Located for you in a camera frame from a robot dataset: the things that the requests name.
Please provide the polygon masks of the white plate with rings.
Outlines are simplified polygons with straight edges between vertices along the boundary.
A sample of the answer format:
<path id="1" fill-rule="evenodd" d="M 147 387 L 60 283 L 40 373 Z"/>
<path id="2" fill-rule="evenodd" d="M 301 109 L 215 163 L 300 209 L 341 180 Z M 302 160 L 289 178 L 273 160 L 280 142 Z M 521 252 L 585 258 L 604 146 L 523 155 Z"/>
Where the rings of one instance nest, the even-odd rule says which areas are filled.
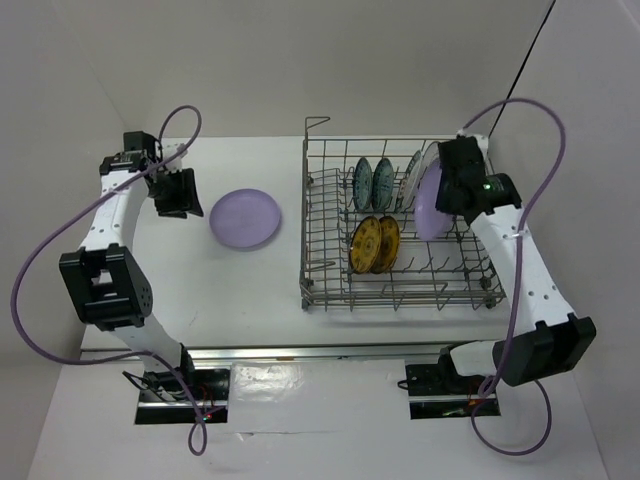
<path id="1" fill-rule="evenodd" d="M 431 142 L 422 152 L 421 171 L 425 173 L 439 161 L 439 142 Z"/>

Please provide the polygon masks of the purple plastic plate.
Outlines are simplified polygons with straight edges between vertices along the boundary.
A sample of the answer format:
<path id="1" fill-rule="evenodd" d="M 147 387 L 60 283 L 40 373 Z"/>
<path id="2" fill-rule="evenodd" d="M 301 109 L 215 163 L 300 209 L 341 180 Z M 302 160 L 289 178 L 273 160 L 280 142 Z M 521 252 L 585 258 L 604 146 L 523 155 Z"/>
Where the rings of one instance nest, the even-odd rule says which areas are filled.
<path id="1" fill-rule="evenodd" d="M 415 197 L 414 221 L 417 236 L 422 241 L 431 241 L 447 232 L 454 217 L 436 209 L 442 169 L 435 160 L 426 169 L 420 180 Z"/>
<path id="2" fill-rule="evenodd" d="M 223 195 L 209 214 L 209 227 L 222 245 L 253 250 L 268 243 L 278 232 L 281 208 L 263 190 L 245 188 Z"/>

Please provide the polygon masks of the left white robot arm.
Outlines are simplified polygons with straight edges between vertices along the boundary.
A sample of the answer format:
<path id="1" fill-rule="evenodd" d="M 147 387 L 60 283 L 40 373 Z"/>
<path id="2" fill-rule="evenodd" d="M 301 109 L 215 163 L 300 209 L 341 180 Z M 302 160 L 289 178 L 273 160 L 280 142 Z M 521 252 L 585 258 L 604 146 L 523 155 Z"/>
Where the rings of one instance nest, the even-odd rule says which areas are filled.
<path id="1" fill-rule="evenodd" d="M 184 399 L 196 390 L 198 376 L 186 348 L 154 316 L 152 286 L 132 246 L 146 199 L 152 199 L 161 217 L 202 216 L 195 173 L 181 164 L 183 145 L 173 145 L 174 161 L 137 179 L 136 174 L 163 160 L 163 150 L 143 131 L 124 133 L 123 144 L 123 151 L 101 163 L 104 202 L 80 247 L 61 256 L 59 269 L 81 322 L 143 352 L 146 374 L 161 380 L 172 397 Z"/>

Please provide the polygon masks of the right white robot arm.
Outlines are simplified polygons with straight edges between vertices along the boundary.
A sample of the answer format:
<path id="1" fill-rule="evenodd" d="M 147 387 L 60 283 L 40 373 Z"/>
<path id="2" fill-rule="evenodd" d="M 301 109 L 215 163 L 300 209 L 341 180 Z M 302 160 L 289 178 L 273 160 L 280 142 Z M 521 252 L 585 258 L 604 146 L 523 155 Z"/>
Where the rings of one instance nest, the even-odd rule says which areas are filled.
<path id="1" fill-rule="evenodd" d="M 442 352 L 436 379 L 448 392 L 471 377 L 515 387 L 573 370 L 596 336 L 552 279 L 525 220 L 527 207 L 511 178 L 485 171 L 476 138 L 438 146 L 441 180 L 437 211 L 462 218 L 480 240 L 511 307 L 502 340 L 474 341 Z"/>

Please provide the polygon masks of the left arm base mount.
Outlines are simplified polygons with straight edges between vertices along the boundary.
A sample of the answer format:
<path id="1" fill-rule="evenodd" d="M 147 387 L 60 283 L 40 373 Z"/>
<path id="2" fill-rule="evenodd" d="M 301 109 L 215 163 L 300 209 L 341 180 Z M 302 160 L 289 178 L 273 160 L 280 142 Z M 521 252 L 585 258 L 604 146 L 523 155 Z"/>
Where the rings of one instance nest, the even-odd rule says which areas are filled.
<path id="1" fill-rule="evenodd" d="M 192 395 L 204 414 L 206 424 L 228 421 L 228 399 L 231 370 L 229 367 L 196 369 L 193 373 Z M 134 423 L 136 425 L 193 424 L 195 412 L 189 399 L 179 388 L 177 397 L 144 377 L 131 375 L 139 389 Z"/>

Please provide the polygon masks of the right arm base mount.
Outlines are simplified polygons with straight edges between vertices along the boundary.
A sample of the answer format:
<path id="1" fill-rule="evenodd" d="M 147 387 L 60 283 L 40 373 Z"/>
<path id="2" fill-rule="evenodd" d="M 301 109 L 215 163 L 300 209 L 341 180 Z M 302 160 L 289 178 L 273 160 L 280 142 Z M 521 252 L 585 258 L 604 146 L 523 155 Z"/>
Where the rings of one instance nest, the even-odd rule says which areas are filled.
<path id="1" fill-rule="evenodd" d="M 397 382 L 397 387 L 408 395 L 412 420 L 467 418 L 476 407 L 480 407 L 480 417 L 500 416 L 495 394 L 487 399 L 478 395 L 483 380 L 482 376 L 446 377 L 445 367 L 440 364 L 407 364 L 405 378 Z"/>

